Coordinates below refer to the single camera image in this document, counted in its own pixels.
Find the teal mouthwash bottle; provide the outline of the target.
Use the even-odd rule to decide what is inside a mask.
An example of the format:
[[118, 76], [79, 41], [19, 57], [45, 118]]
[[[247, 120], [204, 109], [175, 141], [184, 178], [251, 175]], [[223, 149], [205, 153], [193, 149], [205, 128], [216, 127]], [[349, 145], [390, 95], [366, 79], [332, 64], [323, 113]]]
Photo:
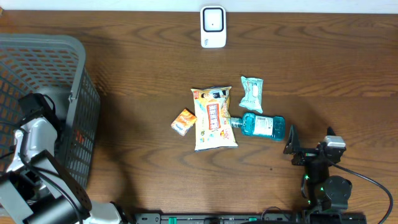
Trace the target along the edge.
[[245, 136], [255, 136], [281, 141], [285, 137], [285, 119], [281, 116], [262, 116], [245, 113], [242, 118], [230, 118], [231, 126]]

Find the mint green tissue pack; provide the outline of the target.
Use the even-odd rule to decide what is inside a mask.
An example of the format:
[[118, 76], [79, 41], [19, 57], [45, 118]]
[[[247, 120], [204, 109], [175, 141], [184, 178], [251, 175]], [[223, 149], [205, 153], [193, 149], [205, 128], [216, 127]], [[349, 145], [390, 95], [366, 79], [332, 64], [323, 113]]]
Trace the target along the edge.
[[263, 113], [262, 109], [262, 87], [263, 79], [241, 77], [241, 84], [244, 88], [244, 96], [241, 99], [240, 107], [251, 111]]

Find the yellow snack bag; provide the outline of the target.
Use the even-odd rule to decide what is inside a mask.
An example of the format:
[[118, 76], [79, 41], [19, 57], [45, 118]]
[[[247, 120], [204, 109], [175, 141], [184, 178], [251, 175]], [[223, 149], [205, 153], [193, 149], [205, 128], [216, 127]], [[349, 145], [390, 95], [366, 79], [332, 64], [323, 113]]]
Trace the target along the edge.
[[237, 147], [229, 113], [229, 86], [192, 89], [195, 107], [195, 151]]

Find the small orange box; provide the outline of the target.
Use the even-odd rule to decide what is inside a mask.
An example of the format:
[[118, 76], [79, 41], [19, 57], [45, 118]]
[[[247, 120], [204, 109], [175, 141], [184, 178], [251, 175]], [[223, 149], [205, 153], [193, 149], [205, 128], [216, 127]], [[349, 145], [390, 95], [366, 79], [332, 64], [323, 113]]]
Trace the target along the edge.
[[184, 136], [190, 130], [190, 128], [196, 123], [197, 117], [189, 112], [189, 110], [184, 109], [171, 123], [171, 128], [179, 133], [179, 135]]

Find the red orange snack packet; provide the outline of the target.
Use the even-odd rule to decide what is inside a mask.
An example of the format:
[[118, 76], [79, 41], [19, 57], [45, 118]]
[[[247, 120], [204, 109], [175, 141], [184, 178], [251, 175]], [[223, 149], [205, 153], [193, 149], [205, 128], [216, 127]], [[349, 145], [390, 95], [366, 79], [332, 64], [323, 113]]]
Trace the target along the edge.
[[84, 144], [84, 142], [85, 142], [85, 137], [80, 132], [80, 130], [75, 131], [75, 141], [78, 142], [79, 144]]

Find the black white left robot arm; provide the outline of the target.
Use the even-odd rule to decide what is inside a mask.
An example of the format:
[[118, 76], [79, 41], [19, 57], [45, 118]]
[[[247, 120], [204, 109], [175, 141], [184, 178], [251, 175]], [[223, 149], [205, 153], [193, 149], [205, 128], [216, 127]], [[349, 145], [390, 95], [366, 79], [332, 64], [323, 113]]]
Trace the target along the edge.
[[47, 95], [18, 101], [24, 118], [14, 128], [14, 158], [1, 176], [2, 212], [21, 224], [129, 223], [113, 202], [89, 199], [85, 189], [54, 157], [61, 123]]

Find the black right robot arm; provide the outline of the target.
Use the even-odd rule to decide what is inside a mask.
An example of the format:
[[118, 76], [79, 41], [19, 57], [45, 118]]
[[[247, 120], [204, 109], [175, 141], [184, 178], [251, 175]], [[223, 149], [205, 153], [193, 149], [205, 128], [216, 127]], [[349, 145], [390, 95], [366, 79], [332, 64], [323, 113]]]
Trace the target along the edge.
[[348, 179], [330, 175], [329, 167], [339, 163], [346, 151], [346, 143], [329, 127], [325, 138], [315, 148], [302, 147], [295, 126], [290, 127], [284, 154], [293, 155], [294, 166], [303, 166], [302, 196], [309, 206], [290, 218], [295, 223], [366, 223], [362, 213], [347, 213], [352, 183]]

